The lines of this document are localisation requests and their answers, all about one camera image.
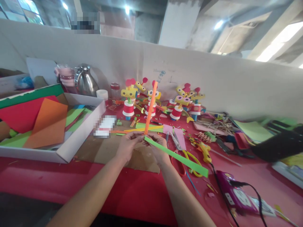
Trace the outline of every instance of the black cable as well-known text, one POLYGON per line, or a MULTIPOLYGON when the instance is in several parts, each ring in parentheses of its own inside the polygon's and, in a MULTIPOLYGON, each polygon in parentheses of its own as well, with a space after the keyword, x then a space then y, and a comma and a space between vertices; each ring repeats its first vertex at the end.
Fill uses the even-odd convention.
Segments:
POLYGON ((228 203, 227 203, 227 201, 226 201, 226 198, 225 198, 225 196, 224 196, 224 193, 222 192, 221 185, 220 185, 220 183, 219 183, 219 179, 218 179, 217 174, 216 174, 216 171, 215 171, 215 167, 214 167, 214 165, 213 165, 212 163, 210 163, 210 165, 212 166, 212 169, 213 169, 213 171, 214 171, 214 175, 215 175, 216 182, 217 182, 218 187, 219 187, 219 189, 220 189, 220 192, 221 192, 221 194, 222 194, 222 196, 223 196, 223 199, 224 199, 224 202, 225 202, 225 204, 226 204, 226 206, 227 206, 227 209, 228 209, 228 211, 229 211, 231 217, 233 218, 234 222, 236 223, 237 227, 240 227, 239 224, 237 223, 235 217, 233 216, 231 210, 230 210, 230 207, 229 207, 229 205, 228 205, 228 203))
POLYGON ((259 200, 259 214, 260 214, 260 217, 263 221, 263 224, 265 227, 267 227, 267 224, 264 220, 264 216, 263 216, 263 213, 262 213, 262 199, 261 199, 261 196, 259 195, 258 191, 251 185, 251 184, 248 184, 248 183, 245 183, 245 182, 240 182, 240 181, 229 181, 229 183, 232 185, 232 186, 235 186, 235 187, 242 187, 242 186, 245 186, 245 185, 249 185, 251 186, 255 192, 257 193, 257 196, 258 196, 258 200, 259 200))

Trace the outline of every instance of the hand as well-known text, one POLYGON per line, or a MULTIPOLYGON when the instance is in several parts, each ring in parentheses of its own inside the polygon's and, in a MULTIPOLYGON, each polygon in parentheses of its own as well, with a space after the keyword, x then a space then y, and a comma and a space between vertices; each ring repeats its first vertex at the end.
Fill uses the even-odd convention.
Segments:
MULTIPOLYGON (((162 145, 163 147, 167 148, 167 143, 164 138, 159 136, 158 134, 148 133, 147 137, 152 139, 153 141, 157 142, 158 144, 162 145)), ((152 152, 154 153, 154 157, 158 165, 164 163, 170 163, 169 155, 164 151, 161 151, 159 148, 155 147, 154 145, 150 145, 148 142, 144 141, 143 145, 150 146, 152 148, 152 152)))
POLYGON ((144 132, 133 131, 122 136, 116 157, 124 159, 125 162, 129 162, 135 145, 144 139, 143 133, 144 132))

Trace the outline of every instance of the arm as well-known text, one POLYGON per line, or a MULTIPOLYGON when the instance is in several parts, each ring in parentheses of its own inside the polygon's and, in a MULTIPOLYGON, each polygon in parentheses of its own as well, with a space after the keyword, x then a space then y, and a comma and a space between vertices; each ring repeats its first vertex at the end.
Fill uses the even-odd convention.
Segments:
POLYGON ((131 132, 124 135, 116 156, 57 212, 47 227, 90 226, 122 168, 130 160, 135 144, 143 140, 142 134, 143 132, 131 132))
MULTIPOLYGON (((148 134, 151 139, 167 147, 166 140, 157 134, 148 134)), ((179 226, 215 227, 205 209, 190 192, 176 169, 172 166, 168 154, 152 146, 156 161, 162 171, 165 185, 179 226)))

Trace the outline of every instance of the ceiling light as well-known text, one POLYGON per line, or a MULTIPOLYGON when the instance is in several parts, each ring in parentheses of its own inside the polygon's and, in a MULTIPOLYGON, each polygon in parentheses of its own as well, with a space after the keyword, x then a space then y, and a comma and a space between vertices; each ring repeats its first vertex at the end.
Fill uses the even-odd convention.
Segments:
POLYGON ((127 15, 129 15, 129 6, 128 6, 128 5, 125 6, 125 13, 126 13, 127 15))
POLYGON ((224 21, 220 20, 216 25, 215 25, 215 30, 219 29, 223 25, 224 21))
POLYGON ((303 22, 294 23, 286 26, 285 29, 272 41, 272 43, 285 43, 289 41, 301 28, 303 22))
POLYGON ((68 10, 67 4, 65 4, 65 2, 62 2, 63 7, 68 10))
POLYGON ((267 62, 269 59, 278 52, 279 49, 284 45, 284 43, 272 43, 270 44, 256 59, 256 61, 267 62))

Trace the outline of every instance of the white cup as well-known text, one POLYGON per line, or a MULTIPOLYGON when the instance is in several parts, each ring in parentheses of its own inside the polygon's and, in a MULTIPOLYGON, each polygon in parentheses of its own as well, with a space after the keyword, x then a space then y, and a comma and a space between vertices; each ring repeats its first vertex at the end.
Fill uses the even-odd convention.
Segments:
POLYGON ((105 101, 105 106, 108 106, 108 92, 107 90, 98 90, 96 91, 97 97, 102 98, 105 101))

